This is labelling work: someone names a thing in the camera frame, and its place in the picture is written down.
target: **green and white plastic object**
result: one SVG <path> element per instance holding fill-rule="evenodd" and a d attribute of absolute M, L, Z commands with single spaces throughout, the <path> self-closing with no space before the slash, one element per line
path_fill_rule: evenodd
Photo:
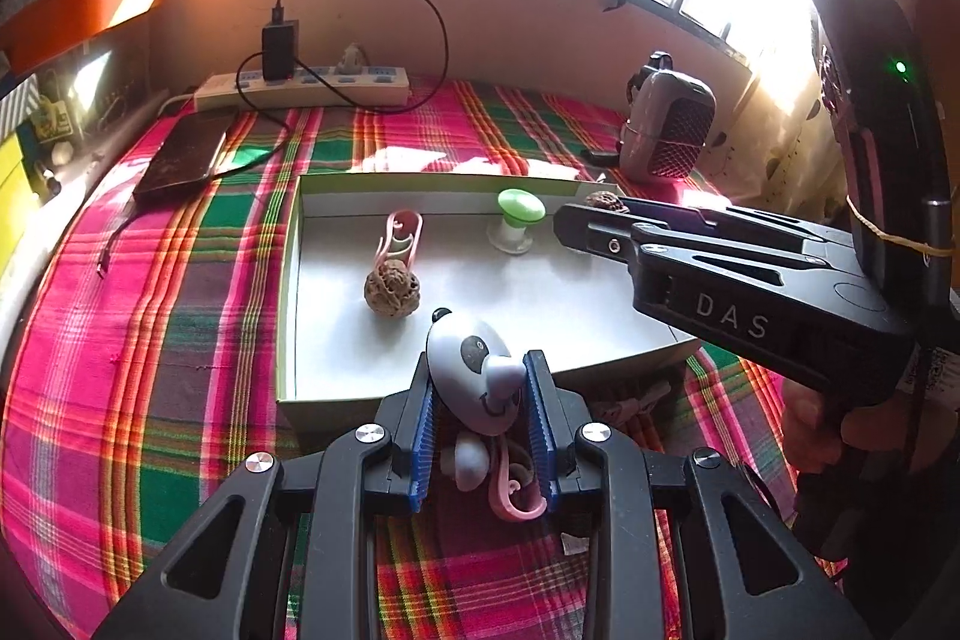
<path fill-rule="evenodd" d="M 503 218 L 491 223 L 487 237 L 497 250 L 520 256 L 530 249 L 533 238 L 527 234 L 527 227 L 544 219 L 546 208 L 529 191 L 520 188 L 508 188 L 497 196 L 496 203 L 503 212 Z"/>

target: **metal bolt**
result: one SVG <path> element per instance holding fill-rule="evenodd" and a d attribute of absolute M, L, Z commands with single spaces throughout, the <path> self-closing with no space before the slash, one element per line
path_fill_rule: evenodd
<path fill-rule="evenodd" d="M 380 442 L 383 439 L 383 427 L 378 423 L 365 423 L 356 431 L 356 438 L 361 442 Z"/>
<path fill-rule="evenodd" d="M 264 451 L 251 453 L 250 456 L 247 456 L 247 460 L 244 461 L 244 466 L 246 466 L 248 472 L 266 472 L 273 465 L 274 457 Z"/>
<path fill-rule="evenodd" d="M 704 469 L 716 469 L 723 461 L 723 456 L 712 448 L 697 448 L 693 452 L 693 463 Z"/>
<path fill-rule="evenodd" d="M 584 428 L 580 429 L 584 434 L 584 439 L 589 439 L 590 442 L 606 442 L 610 439 L 611 431 L 610 427 L 605 423 L 587 423 L 584 424 Z"/>

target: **human hand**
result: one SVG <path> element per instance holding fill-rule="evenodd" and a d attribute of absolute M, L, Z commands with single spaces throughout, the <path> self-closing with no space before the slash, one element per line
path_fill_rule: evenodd
<path fill-rule="evenodd" d="M 843 444 L 862 451 L 896 451 L 904 448 L 910 417 L 910 396 L 896 391 L 882 405 L 847 413 L 840 431 L 824 424 L 826 403 L 822 394 L 784 379 L 784 456 L 800 472 L 819 474 L 840 461 Z M 947 449 L 957 430 L 957 414 L 926 400 L 920 417 L 920 434 L 910 471 L 930 466 Z"/>

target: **black power bank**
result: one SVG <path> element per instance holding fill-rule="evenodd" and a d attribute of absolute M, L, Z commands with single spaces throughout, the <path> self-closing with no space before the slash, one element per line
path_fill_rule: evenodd
<path fill-rule="evenodd" d="M 137 207 L 151 208 L 197 194 L 216 172 L 235 109 L 184 115 L 152 158 L 133 189 Z"/>

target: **plaid tablecloth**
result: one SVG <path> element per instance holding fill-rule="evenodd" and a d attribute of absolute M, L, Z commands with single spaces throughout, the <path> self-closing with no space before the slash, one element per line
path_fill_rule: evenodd
<path fill-rule="evenodd" d="M 574 100 L 449 82 L 408 115 L 299 110 L 289 121 L 290 145 L 265 167 L 133 223 L 101 281 L 103 243 L 174 124 L 157 122 L 99 186 L 40 287 L 0 432 L 0 528 L 75 637 L 90 636 L 247 453 L 295 453 L 271 374 L 294 178 L 325 170 L 584 176 L 576 152 L 613 148 L 621 118 Z M 229 140 L 233 162 L 276 138 L 274 126 L 245 116 Z M 650 447 L 686 453 L 707 443 L 743 458 L 789 501 L 780 409 L 764 370 L 707 348 L 656 418 L 637 415 L 627 428 Z M 584 556 L 565 557 L 546 524 L 501 524 L 483 506 L 479 525 L 464 528 L 476 501 L 438 482 L 424 513 L 379 522 L 385 636 L 579 638 Z M 297 601 L 295 589 L 292 614 Z M 664 603 L 676 634 L 669 591 Z"/>

